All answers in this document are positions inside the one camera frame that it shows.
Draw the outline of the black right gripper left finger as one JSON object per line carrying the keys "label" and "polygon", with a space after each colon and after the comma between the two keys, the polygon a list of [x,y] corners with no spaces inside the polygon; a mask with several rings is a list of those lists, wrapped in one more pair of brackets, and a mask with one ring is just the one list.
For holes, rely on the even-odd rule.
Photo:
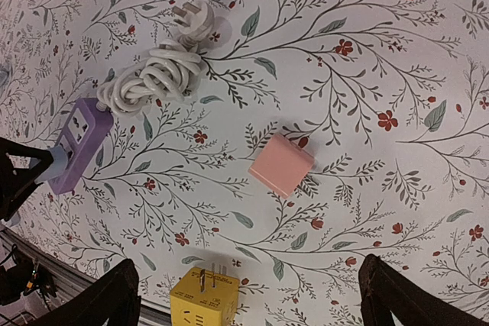
{"label": "black right gripper left finger", "polygon": [[77,297],[38,318],[40,326],[137,325],[139,276],[132,260],[121,261]]}

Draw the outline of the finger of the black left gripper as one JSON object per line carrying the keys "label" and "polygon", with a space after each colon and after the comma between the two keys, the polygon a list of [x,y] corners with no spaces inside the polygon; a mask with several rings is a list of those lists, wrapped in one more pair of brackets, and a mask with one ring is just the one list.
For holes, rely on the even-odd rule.
{"label": "finger of the black left gripper", "polygon": [[[14,167],[11,156],[35,158],[32,168]],[[40,186],[35,180],[53,163],[48,150],[27,147],[1,138],[1,219],[9,221],[26,199]]]}

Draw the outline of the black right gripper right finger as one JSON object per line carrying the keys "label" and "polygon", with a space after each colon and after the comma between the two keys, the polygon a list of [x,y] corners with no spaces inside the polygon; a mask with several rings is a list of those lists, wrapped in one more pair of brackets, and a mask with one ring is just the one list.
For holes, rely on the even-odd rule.
{"label": "black right gripper right finger", "polygon": [[424,291],[380,257],[369,254],[358,271],[365,325],[480,325],[481,319]]}

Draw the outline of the blue plug adapter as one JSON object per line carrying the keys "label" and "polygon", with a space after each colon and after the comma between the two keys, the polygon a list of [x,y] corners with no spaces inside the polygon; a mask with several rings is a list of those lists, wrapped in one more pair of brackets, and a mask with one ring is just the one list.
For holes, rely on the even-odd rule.
{"label": "blue plug adapter", "polygon": [[[39,183],[40,186],[51,179],[56,179],[57,177],[61,176],[62,173],[66,170],[68,167],[68,163],[70,161],[70,158],[73,155],[73,152],[70,150],[67,150],[64,148],[62,145],[57,145],[55,147],[46,149],[48,150],[52,156],[53,156],[53,163],[49,166],[49,168],[41,174],[41,176],[35,180],[36,183]],[[32,168],[34,164],[37,162],[37,159],[35,158],[29,158],[30,162],[27,168]]]}

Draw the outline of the purple power strip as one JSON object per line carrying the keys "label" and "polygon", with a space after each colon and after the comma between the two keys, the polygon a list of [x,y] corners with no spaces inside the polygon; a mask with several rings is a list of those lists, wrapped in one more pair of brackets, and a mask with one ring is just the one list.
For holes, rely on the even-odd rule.
{"label": "purple power strip", "polygon": [[61,173],[50,179],[54,194],[75,189],[91,159],[100,151],[102,142],[114,124],[109,111],[97,107],[97,98],[79,98],[63,126],[56,147],[62,147],[66,156]]}

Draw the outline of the pink plug adapter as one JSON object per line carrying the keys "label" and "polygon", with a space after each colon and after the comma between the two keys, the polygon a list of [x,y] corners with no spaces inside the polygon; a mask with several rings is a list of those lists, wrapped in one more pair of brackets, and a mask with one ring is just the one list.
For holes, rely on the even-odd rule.
{"label": "pink plug adapter", "polygon": [[315,163],[313,156],[282,134],[274,134],[248,172],[282,199],[289,198]]}

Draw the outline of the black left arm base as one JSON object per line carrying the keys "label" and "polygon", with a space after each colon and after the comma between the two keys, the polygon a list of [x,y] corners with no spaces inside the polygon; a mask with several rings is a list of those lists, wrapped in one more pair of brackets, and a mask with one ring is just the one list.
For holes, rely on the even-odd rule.
{"label": "black left arm base", "polygon": [[13,244],[1,259],[1,305],[16,302],[20,297],[39,290],[43,297],[57,297],[53,276],[37,260],[24,255]]}

